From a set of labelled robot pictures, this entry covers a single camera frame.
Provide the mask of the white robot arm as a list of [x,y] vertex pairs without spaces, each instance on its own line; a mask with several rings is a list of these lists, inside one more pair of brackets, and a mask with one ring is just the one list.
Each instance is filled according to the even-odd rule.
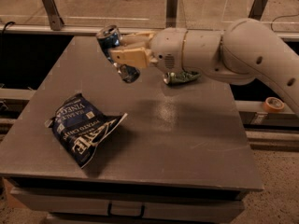
[[257,78],[299,115],[299,57],[256,20],[234,21],[224,32],[167,28],[125,35],[108,53],[116,63],[165,74],[199,72],[235,85]]

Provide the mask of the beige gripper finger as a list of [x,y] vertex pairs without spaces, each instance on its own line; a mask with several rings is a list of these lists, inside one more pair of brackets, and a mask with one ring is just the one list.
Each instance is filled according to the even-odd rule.
[[154,36],[155,33],[153,31],[123,35],[121,37],[121,44],[123,46],[129,46],[141,43],[143,47],[147,47]]
[[114,48],[109,50],[109,54],[114,62],[136,68],[147,68],[158,63],[158,60],[152,55],[152,51],[146,48]]

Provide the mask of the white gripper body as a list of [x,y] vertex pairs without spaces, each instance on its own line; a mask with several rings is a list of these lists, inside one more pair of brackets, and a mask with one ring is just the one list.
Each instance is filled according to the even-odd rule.
[[164,74],[179,73],[182,68],[182,52],[185,28],[166,28],[158,32],[150,41],[152,58],[150,63]]

